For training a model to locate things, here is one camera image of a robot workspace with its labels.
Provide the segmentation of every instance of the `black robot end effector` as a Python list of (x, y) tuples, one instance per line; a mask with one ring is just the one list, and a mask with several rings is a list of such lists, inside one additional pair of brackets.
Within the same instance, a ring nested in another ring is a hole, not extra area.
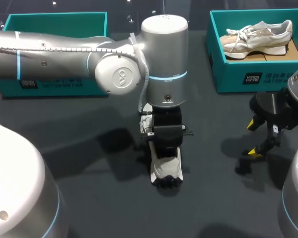
[(268, 135), (266, 140), (260, 145), (255, 146), (251, 151), (248, 152), (248, 155), (253, 157), (262, 157), (267, 154), (268, 151), (273, 149), (274, 146), (281, 145), (281, 135), (282, 132), (277, 125), (267, 123)]
[(193, 132), (182, 124), (180, 107), (153, 107), (152, 121), (152, 132), (143, 134), (143, 138), (153, 141), (158, 147), (176, 148), (182, 144), (183, 136), (193, 135)]
[(249, 105), (254, 117), (248, 130), (255, 131), (267, 122), (266, 140), (248, 153), (253, 157), (262, 157), (274, 146), (280, 146), (283, 129), (291, 130), (298, 125), (298, 102), (288, 88), (283, 88), (279, 92), (258, 93), (252, 97)]

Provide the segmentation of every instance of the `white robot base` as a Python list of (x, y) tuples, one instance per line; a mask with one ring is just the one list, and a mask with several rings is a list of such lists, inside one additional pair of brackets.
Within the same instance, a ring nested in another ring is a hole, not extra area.
[(40, 153), (0, 125), (0, 238), (65, 238), (68, 229), (63, 197)]
[(298, 151), (284, 183), (278, 222), (285, 238), (298, 238)]

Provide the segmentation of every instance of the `sticker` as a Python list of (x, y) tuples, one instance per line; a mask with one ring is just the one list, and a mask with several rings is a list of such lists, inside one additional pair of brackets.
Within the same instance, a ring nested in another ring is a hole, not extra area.
[(243, 84), (259, 84), (262, 75), (263, 73), (247, 73)]
[(293, 73), (267, 73), (264, 83), (287, 83)]
[(38, 85), (34, 80), (21, 80), (20, 85), (23, 89), (38, 89)]
[(67, 89), (81, 88), (83, 83), (81, 79), (58, 79), (54, 81), (40, 81), (40, 88), (45, 89)]

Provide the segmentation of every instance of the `cylindrical robot joint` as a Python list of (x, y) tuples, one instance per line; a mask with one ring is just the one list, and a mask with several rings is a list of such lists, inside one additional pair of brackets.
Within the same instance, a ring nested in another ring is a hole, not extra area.
[(149, 65), (147, 102), (154, 107), (176, 107), (185, 101), (188, 23), (181, 16), (158, 15), (142, 23), (142, 51)]

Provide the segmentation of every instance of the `black logo on box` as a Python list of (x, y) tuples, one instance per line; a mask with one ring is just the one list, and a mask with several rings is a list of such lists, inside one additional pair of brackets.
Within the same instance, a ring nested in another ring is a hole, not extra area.
[(37, 89), (38, 85), (34, 80), (21, 80), (20, 81), (21, 88), (23, 89)]
[(263, 73), (247, 73), (245, 74), (243, 84), (259, 84)]

